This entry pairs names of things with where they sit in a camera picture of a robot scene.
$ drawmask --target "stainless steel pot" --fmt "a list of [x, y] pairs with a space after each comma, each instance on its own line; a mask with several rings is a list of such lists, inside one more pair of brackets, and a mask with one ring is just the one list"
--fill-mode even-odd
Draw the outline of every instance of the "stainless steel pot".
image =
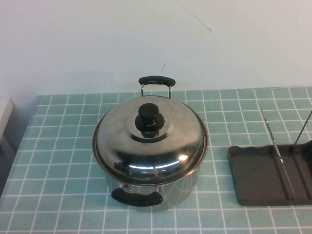
[[[163, 210], [191, 193], [208, 134], [196, 112], [171, 99], [174, 79], [150, 76], [139, 83], [141, 97], [115, 106], [100, 119], [92, 149], [113, 199]], [[169, 98], [144, 96], [147, 84], [167, 85]]]

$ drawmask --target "black tray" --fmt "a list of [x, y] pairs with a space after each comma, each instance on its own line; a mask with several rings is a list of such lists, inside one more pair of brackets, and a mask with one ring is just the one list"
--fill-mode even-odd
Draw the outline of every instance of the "black tray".
[[295, 148], [277, 147], [287, 173], [272, 145], [229, 148], [231, 173], [241, 205], [312, 205], [312, 140]]

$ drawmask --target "white wall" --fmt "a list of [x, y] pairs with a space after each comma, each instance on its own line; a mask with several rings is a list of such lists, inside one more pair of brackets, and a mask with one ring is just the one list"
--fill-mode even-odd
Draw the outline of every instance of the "white wall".
[[147, 75], [176, 90], [312, 85], [311, 63], [311, 0], [0, 1], [16, 139], [37, 94], [133, 91]]

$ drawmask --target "tile countertop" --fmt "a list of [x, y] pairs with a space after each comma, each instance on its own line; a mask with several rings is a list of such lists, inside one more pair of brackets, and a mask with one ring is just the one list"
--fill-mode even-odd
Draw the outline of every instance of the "tile countertop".
[[[39, 97], [0, 198], [0, 233], [312, 233], [312, 206], [239, 205], [227, 161], [230, 145], [270, 144], [259, 108], [278, 143], [294, 142], [312, 108], [311, 87], [173, 92], [207, 123], [210, 146], [191, 195], [149, 214], [111, 198], [90, 149], [98, 119], [136, 95]], [[300, 141], [311, 138], [312, 121]]]

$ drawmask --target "pot handle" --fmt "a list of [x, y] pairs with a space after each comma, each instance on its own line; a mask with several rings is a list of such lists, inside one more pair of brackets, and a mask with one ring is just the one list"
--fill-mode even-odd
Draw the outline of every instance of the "pot handle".
[[139, 207], [155, 206], [160, 204], [163, 200], [162, 195], [158, 192], [158, 187], [155, 192], [148, 195], [128, 193], [124, 191], [123, 188], [117, 188], [112, 191], [111, 196], [113, 199], [123, 204]]
[[144, 96], [143, 87], [147, 84], [164, 84], [169, 87], [169, 98], [171, 98], [171, 87], [176, 84], [176, 81], [169, 77], [162, 76], [149, 76], [149, 77], [141, 77], [138, 79], [138, 82], [142, 85], [141, 87], [141, 95]]

